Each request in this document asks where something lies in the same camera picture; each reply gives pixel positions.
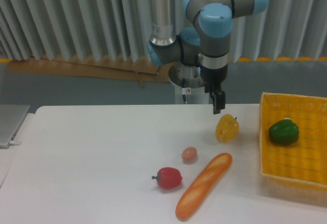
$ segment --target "laptop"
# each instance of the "laptop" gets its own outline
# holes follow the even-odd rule
[[[8,148],[23,124],[29,105],[0,105],[0,148]]]

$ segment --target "cardboard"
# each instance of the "cardboard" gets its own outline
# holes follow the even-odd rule
[[[122,54],[120,54],[116,60],[111,60],[108,55],[103,56],[100,61],[95,61],[92,55],[86,57],[84,60],[79,60],[77,55],[74,55],[69,60],[65,60],[61,55],[58,55],[54,60],[149,74],[156,74],[159,69],[159,67],[155,66],[151,61],[148,61],[145,56],[141,56],[136,62],[133,62],[131,56],[129,56],[126,61],[123,60]]]
[[[10,61],[6,67],[6,71],[134,80],[140,82],[141,86],[144,86],[144,81],[169,82],[168,71],[173,64],[174,63],[163,65],[157,68],[155,74],[149,74],[88,64],[49,61],[46,59],[36,60],[35,58],[30,58],[22,61]]]

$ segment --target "wicker basket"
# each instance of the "wicker basket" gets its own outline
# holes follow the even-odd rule
[[[292,186],[327,191],[327,98],[263,93],[260,103],[261,174]],[[269,127],[284,118],[299,127],[292,145],[277,145]]]

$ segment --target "green bell pepper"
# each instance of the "green bell pepper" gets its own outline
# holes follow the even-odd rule
[[[269,128],[270,139],[277,144],[290,145],[299,138],[299,130],[290,119],[280,120]]]

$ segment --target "yellow bell pepper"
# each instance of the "yellow bell pepper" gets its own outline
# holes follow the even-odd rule
[[[219,120],[216,127],[216,138],[221,142],[233,139],[239,133],[240,125],[231,114],[225,114]]]

